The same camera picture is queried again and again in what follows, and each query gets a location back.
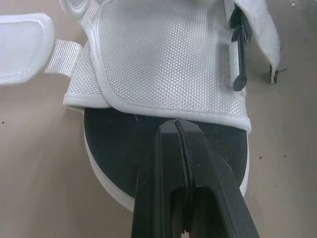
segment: white padded flap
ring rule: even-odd
[[[226,83],[232,30],[223,0],[114,0],[93,24],[84,28],[111,106],[250,131],[245,94]]]
[[[53,23],[45,14],[0,16],[0,85],[34,77],[46,65],[53,43]]]

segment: textured white fabric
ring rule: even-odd
[[[232,30],[223,0],[115,0],[93,23],[84,25],[91,59],[113,107],[251,130],[245,95],[225,83]]]
[[[280,42],[265,0],[234,0],[245,13],[257,44],[272,65],[271,83],[280,61]]]
[[[99,88],[96,74],[89,58],[88,43],[81,51],[67,93],[64,96],[63,104],[78,111],[83,111],[84,107],[111,107],[106,102]]]
[[[45,14],[0,16],[0,85],[28,81],[43,70],[54,27]]]
[[[71,77],[82,46],[76,42],[55,40],[54,51],[45,73],[61,73]]]

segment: white fabric liner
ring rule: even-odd
[[[44,72],[71,77],[81,51],[82,46],[76,42],[55,40],[52,57]]]
[[[0,85],[33,78],[43,70],[53,44],[53,22],[45,14],[0,16]]]
[[[104,189],[109,193],[109,195],[116,200],[120,205],[128,209],[129,211],[133,212],[134,210],[134,198],[122,191],[120,188],[118,188],[100,169],[98,164],[96,163],[89,146],[87,144],[86,135],[85,136],[85,145],[89,157],[89,161],[91,164],[91,167],[101,183],[101,185],[104,187]],[[250,155],[249,155],[249,141],[248,141],[248,158],[247,158],[247,165],[245,174],[243,177],[243,180],[240,184],[240,191],[241,194],[244,196],[247,191],[248,186],[248,179],[249,179],[249,170],[250,170]]]
[[[245,94],[225,84],[232,30],[222,0],[115,0],[83,28],[97,81],[114,108],[250,132]]]

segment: beige floor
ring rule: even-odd
[[[317,3],[269,0],[283,50],[279,82],[248,53],[251,171],[246,202],[263,238],[317,234]],[[57,38],[84,44],[58,0],[1,1],[0,14],[44,12]],[[0,237],[127,238],[132,214],[90,167],[83,116],[62,106],[68,79],[0,88]]]

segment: white sole edge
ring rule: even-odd
[[[93,171],[101,183],[101,185],[104,187],[104,189],[109,193],[109,195],[115,199],[119,204],[121,204],[123,207],[128,209],[129,211],[133,212],[134,209],[134,198],[123,192],[120,188],[118,188],[100,169],[98,164],[96,163],[89,146],[87,144],[86,135],[85,137],[85,145],[89,157],[89,161],[91,164],[91,167],[93,168]],[[246,193],[247,186],[248,186],[248,178],[249,178],[249,170],[250,170],[250,156],[249,156],[249,141],[248,141],[248,158],[247,158],[247,166],[246,171],[243,177],[243,180],[240,185],[240,191],[242,195]]]

